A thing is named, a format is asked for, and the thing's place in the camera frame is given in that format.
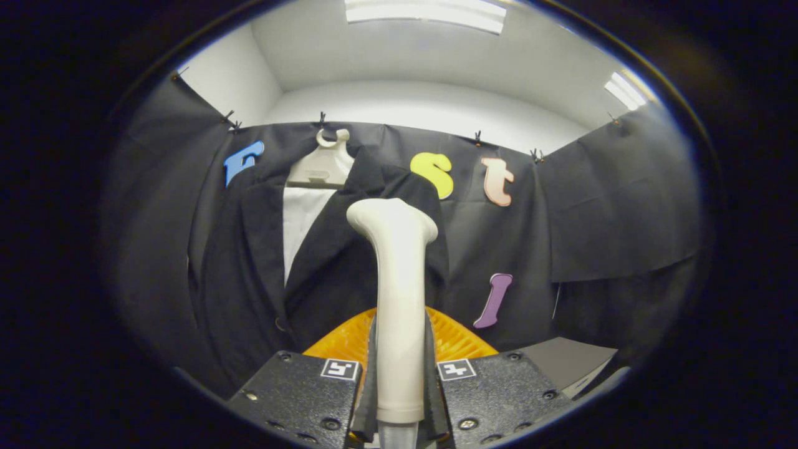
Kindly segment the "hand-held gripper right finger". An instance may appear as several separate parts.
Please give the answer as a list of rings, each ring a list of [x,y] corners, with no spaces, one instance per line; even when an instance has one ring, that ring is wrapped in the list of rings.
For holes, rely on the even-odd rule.
[[[426,312],[424,433],[439,448],[490,446],[571,408],[521,350],[497,352],[444,313]]]

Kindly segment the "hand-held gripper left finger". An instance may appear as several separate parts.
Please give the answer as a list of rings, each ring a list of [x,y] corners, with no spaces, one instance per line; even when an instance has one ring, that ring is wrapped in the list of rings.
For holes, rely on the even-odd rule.
[[[280,350],[228,401],[270,432],[322,448],[362,448],[377,435],[376,381],[368,375],[376,310],[339,325],[303,353]]]

